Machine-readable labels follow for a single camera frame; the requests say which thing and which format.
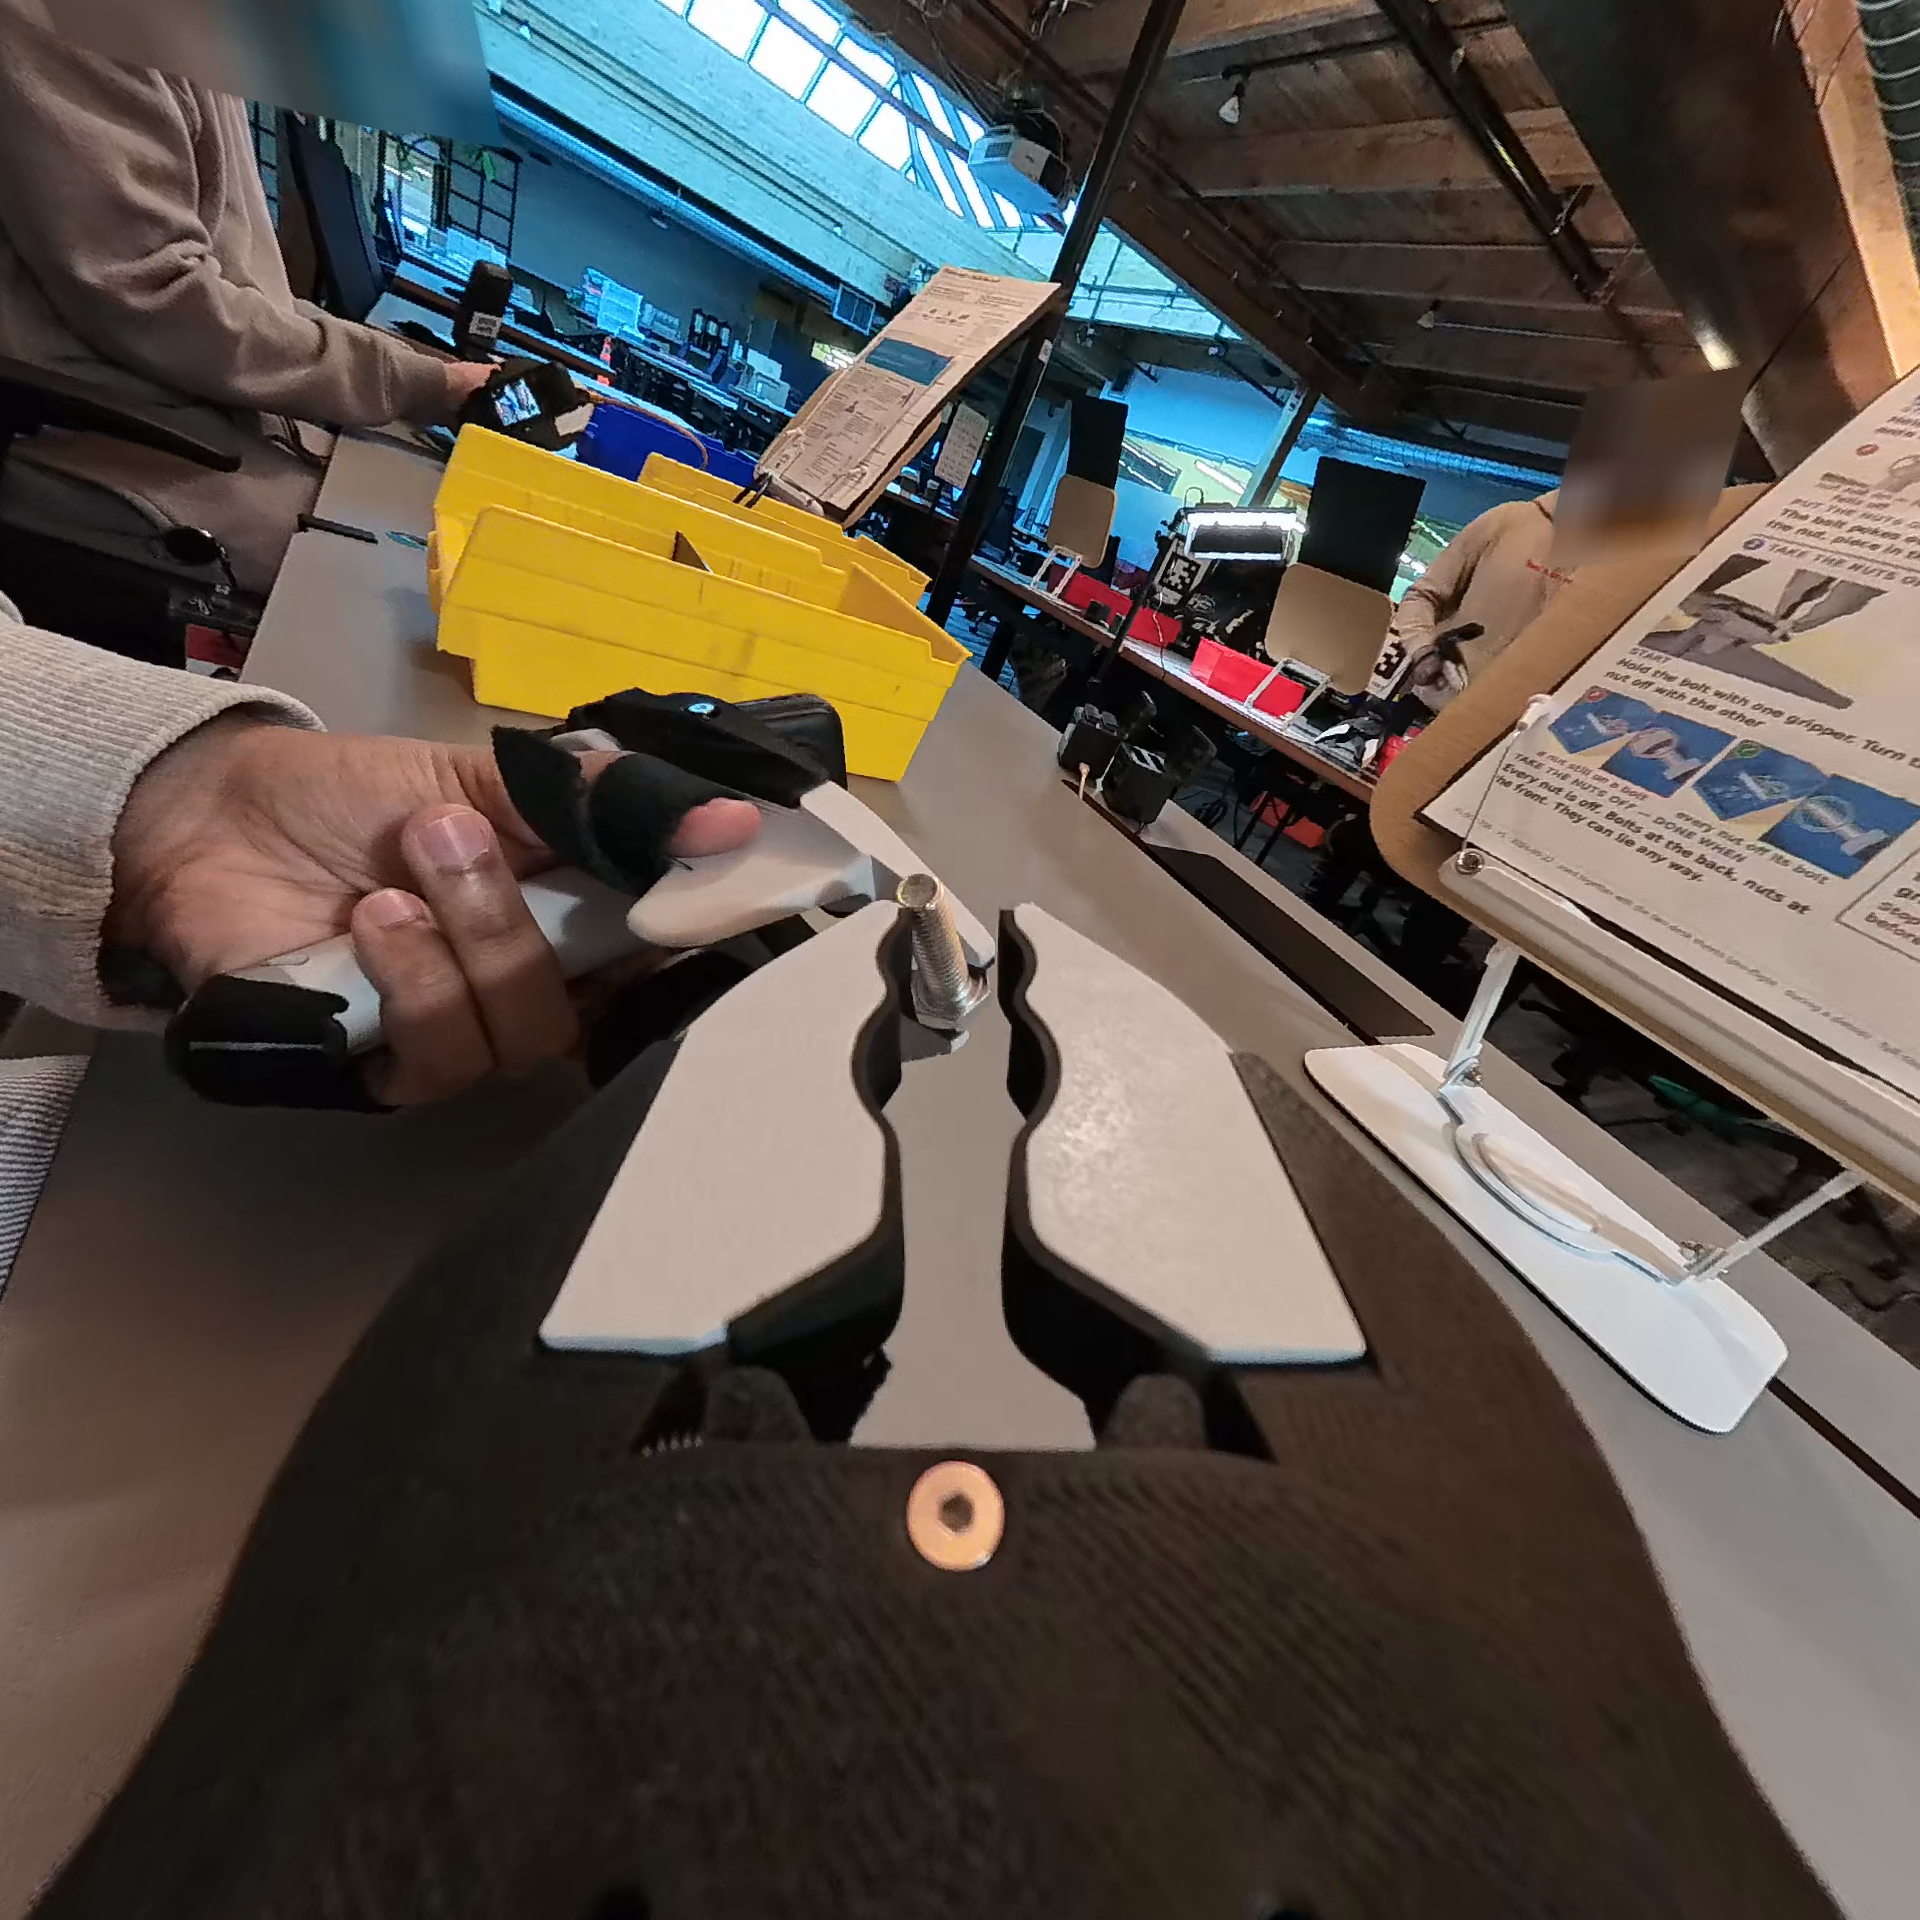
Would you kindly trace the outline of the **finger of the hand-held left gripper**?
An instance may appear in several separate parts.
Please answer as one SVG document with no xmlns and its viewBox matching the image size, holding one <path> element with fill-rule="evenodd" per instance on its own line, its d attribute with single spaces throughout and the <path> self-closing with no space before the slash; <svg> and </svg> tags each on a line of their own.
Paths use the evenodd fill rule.
<svg viewBox="0 0 1920 1920">
<path fill-rule="evenodd" d="M 893 899 L 899 883 L 925 877 L 940 883 L 941 904 L 953 921 L 959 947 L 972 975 L 991 975 L 998 958 L 995 942 L 953 883 L 921 851 L 913 850 L 888 821 L 849 790 L 826 781 L 804 795 L 797 816 L 820 828 L 835 844 L 815 854 L 822 869 L 820 883 L 806 911 L 848 912 L 860 904 Z"/>
</svg>

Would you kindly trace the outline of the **blue plastic bin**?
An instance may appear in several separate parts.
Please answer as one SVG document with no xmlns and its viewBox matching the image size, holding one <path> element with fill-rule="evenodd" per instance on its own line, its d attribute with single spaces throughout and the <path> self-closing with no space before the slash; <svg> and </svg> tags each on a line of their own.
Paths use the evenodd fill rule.
<svg viewBox="0 0 1920 1920">
<path fill-rule="evenodd" d="M 574 446 L 578 465 L 632 481 L 655 456 L 717 476 L 736 491 L 757 478 L 751 453 L 733 450 L 678 418 L 610 401 L 591 409 L 589 426 Z"/>
</svg>

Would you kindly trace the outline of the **yellow plastic bin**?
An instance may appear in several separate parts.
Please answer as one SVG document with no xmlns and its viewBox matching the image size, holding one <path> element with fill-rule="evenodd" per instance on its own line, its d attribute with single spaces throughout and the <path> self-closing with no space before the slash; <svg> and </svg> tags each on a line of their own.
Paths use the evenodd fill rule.
<svg viewBox="0 0 1920 1920">
<path fill-rule="evenodd" d="M 901 781 L 966 654 L 866 564 L 694 509 L 559 523 L 437 514 L 437 650 L 476 702 L 562 719 L 628 689 L 732 705 L 815 695 L 857 777 Z"/>
<path fill-rule="evenodd" d="M 640 467 L 639 483 L 732 518 L 740 526 L 806 544 L 822 564 L 838 572 L 860 569 L 908 603 L 918 604 L 931 588 L 931 577 L 888 546 L 849 534 L 822 514 L 759 492 L 753 481 L 736 481 L 655 450 Z"/>
<path fill-rule="evenodd" d="M 488 509 L 531 516 L 616 544 L 635 544 L 640 534 L 672 530 L 676 518 L 685 514 L 692 514 L 699 525 L 717 518 L 740 526 L 732 518 L 583 467 L 559 453 L 467 426 L 446 461 L 436 499 L 436 529 L 426 546 L 433 609 L 441 607 L 467 541 Z"/>
</svg>

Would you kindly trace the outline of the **ceiling projector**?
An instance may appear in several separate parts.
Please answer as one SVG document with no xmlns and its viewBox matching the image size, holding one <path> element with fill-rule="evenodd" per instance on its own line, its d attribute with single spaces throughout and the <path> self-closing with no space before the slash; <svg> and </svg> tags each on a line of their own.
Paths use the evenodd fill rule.
<svg viewBox="0 0 1920 1920">
<path fill-rule="evenodd" d="M 966 159 L 972 178 L 1024 216 L 1058 216 L 1069 205 L 1067 159 L 1012 126 L 981 131 Z"/>
</svg>

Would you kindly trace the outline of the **person's grey sweater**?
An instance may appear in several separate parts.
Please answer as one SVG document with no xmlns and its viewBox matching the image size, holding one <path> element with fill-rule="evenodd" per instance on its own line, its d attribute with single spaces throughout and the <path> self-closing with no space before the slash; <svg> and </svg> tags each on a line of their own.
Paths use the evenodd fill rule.
<svg viewBox="0 0 1920 1920">
<path fill-rule="evenodd" d="M 2 1289 L 87 1073 L 84 1055 L 2 1060 Z"/>
</svg>

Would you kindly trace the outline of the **clipboard with paper sheet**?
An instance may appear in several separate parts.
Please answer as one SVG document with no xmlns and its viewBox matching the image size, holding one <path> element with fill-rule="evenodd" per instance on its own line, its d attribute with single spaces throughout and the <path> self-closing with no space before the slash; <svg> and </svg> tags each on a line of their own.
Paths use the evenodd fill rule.
<svg viewBox="0 0 1920 1920">
<path fill-rule="evenodd" d="M 757 491 L 849 526 L 1008 344 L 1054 311 L 1054 281 L 944 267 L 804 401 L 757 461 Z"/>
</svg>

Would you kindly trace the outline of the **silver hex bolt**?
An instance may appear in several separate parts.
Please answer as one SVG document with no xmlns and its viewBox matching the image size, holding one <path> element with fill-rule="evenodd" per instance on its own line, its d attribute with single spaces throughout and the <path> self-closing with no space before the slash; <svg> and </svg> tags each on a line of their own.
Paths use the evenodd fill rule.
<svg viewBox="0 0 1920 1920">
<path fill-rule="evenodd" d="M 914 1022 L 957 1044 L 991 997 L 991 963 L 970 956 L 957 907 L 936 877 L 904 877 L 894 899 L 909 935 Z"/>
</svg>

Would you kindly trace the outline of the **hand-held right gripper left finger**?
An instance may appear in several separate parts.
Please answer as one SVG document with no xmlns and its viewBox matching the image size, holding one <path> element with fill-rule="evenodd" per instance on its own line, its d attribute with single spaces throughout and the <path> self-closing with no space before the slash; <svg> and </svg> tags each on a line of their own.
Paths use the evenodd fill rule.
<svg viewBox="0 0 1920 1920">
<path fill-rule="evenodd" d="M 901 911 L 753 972 L 674 1047 L 537 1324 L 543 1359 L 766 1370 L 863 1400 L 904 1304 Z"/>
</svg>

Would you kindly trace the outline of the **black device on workbench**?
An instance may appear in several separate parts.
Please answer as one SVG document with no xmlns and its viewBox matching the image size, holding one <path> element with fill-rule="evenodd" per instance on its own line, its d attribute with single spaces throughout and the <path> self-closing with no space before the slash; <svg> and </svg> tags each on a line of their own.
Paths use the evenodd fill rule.
<svg viewBox="0 0 1920 1920">
<path fill-rule="evenodd" d="M 1134 832 L 1154 825 L 1214 758 L 1214 735 L 1187 709 L 1148 692 L 1117 706 L 1095 700 L 1073 706 L 1058 747 L 1069 787 Z"/>
</svg>

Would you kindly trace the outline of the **brown backing board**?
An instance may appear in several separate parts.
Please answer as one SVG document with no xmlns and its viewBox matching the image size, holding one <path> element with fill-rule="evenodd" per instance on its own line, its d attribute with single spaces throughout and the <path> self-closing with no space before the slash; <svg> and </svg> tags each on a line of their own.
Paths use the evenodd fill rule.
<svg viewBox="0 0 1920 1920">
<path fill-rule="evenodd" d="M 1379 781 L 1374 836 L 1391 869 L 1493 937 L 1516 946 L 1602 1012 L 1742 1096 L 1837 1165 L 1916 1205 L 1916 1098 L 1853 1069 L 1753 1011 L 1721 984 L 1669 958 L 1609 921 L 1586 919 L 1541 882 L 1462 877 L 1465 835 L 1442 828 L 1440 797 L 1485 772 L 1509 744 L 1535 695 L 1556 694 L 1650 609 L 1681 563 L 1640 544 L 1580 569 L 1548 612 L 1408 747 Z"/>
</svg>

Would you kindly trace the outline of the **printed instruction sheet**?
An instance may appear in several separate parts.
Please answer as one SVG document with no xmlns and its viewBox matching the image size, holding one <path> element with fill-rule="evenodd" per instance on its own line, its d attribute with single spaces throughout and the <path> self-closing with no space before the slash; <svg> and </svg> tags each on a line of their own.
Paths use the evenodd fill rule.
<svg viewBox="0 0 1920 1920">
<path fill-rule="evenodd" d="M 1919 375 L 1427 807 L 1801 1041 L 1919 1088 Z"/>
</svg>

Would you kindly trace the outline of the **grey desk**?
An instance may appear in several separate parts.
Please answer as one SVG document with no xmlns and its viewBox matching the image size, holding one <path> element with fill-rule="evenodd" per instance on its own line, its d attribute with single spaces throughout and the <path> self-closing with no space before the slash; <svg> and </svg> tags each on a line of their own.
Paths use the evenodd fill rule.
<svg viewBox="0 0 1920 1920">
<path fill-rule="evenodd" d="M 334 732 L 488 740 L 436 650 L 424 552 L 437 465 L 346 442 L 248 662 Z M 1035 902 L 1270 1060 L 1459 1245 L 1592 1428 L 1717 1713 L 1849 1916 L 1916 1916 L 1916 1372 L 1761 1256 L 1732 1283 L 1788 1364 L 1738 1431 L 1684 1428 L 1474 1238 L 1456 1236 L 1303 1055 L 1353 1044 L 1310 986 L 1069 797 L 1052 732 L 964 669 L 899 785 L 857 783 L 975 914 Z M 999 1194 L 1019 1117 L 991 1006 L 946 1064 L 908 1069 L 914 1261 L 863 1439 L 1069 1445 L 1043 1381 L 972 1387 L 953 1359 L 998 1322 Z M 199 1102 L 153 1038 L 93 1044 L 5 1293 L 5 1916 L 82 1838 L 166 1714 L 252 1514 L 331 1375 L 424 1251 L 468 1222 L 584 1088 L 572 1069 L 420 1116 Z"/>
</svg>

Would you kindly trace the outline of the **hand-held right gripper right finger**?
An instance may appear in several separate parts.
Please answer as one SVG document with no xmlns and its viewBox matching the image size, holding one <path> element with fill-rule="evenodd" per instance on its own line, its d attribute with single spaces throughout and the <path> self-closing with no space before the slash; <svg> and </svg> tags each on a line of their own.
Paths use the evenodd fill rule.
<svg viewBox="0 0 1920 1920">
<path fill-rule="evenodd" d="M 999 914 L 1005 1086 L 1002 1315 L 1082 1404 L 1146 1375 L 1369 1375 L 1251 1064 L 1175 990 L 1035 904 Z"/>
</svg>

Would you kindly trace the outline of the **person's left hand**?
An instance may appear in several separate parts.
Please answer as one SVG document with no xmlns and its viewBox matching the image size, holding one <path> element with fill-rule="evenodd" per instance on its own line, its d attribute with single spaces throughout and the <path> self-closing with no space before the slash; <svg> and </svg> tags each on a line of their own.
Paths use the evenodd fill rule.
<svg viewBox="0 0 1920 1920">
<path fill-rule="evenodd" d="M 494 747 L 321 733 L 242 712 L 132 783 L 112 835 L 101 984 L 158 1012 L 214 975 L 346 937 L 385 1044 L 385 1109 L 439 1102 L 575 1051 L 578 993 L 523 883 L 552 851 Z"/>
</svg>

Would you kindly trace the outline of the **person's left forearm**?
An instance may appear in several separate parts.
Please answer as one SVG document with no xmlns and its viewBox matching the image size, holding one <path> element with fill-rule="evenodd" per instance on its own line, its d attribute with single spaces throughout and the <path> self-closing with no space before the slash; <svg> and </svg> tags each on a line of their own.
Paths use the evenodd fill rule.
<svg viewBox="0 0 1920 1920">
<path fill-rule="evenodd" d="M 228 712 L 321 730 L 301 702 L 124 660 L 2 601 L 2 989 L 87 1028 L 156 1030 L 184 990 L 104 953 L 113 832 L 150 764 Z"/>
</svg>

